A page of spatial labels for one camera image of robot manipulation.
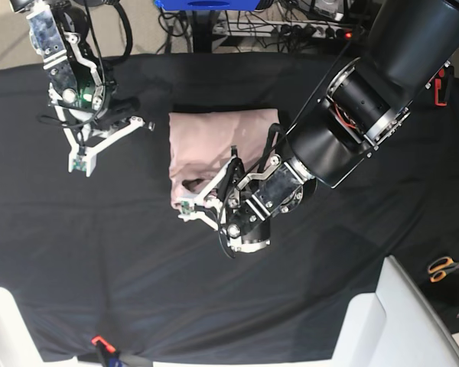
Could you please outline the black robot arm left side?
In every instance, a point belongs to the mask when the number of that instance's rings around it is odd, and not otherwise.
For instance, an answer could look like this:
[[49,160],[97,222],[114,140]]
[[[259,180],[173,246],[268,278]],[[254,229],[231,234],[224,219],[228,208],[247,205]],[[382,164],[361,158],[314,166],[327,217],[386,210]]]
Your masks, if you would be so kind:
[[327,71],[317,104],[303,106],[249,169],[231,159],[216,220],[225,253],[264,249],[272,218],[298,206],[306,188],[339,185],[409,116],[458,48],[459,1],[384,2],[364,54]]

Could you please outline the black robot arm right side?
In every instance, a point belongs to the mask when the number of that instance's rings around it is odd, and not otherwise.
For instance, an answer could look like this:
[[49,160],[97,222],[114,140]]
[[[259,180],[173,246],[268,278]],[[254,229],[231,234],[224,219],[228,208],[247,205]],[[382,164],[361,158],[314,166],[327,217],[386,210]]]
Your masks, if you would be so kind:
[[102,56],[95,40],[90,7],[101,1],[12,1],[11,9],[26,16],[34,51],[43,60],[49,80],[50,105],[57,116],[40,116],[40,122],[67,132],[117,131],[130,122],[153,130],[152,122],[135,116],[139,100],[116,99],[118,84],[113,68],[129,59],[133,48],[132,28],[118,1],[105,3],[116,10],[126,36],[123,54],[115,59]]

